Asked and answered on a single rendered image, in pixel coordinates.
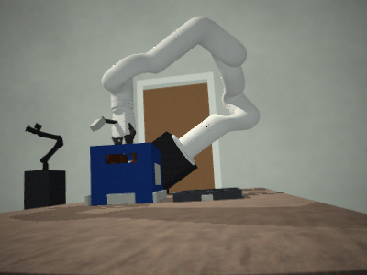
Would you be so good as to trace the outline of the blue crate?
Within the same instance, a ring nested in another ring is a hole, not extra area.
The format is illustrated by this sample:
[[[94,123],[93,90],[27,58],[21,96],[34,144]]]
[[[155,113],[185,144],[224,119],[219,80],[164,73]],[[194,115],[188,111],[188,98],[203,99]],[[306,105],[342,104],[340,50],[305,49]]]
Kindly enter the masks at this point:
[[[107,155],[123,154],[137,162],[106,164]],[[107,205],[107,195],[135,193],[136,204],[153,203],[162,191],[161,152],[150,143],[90,146],[91,205]]]

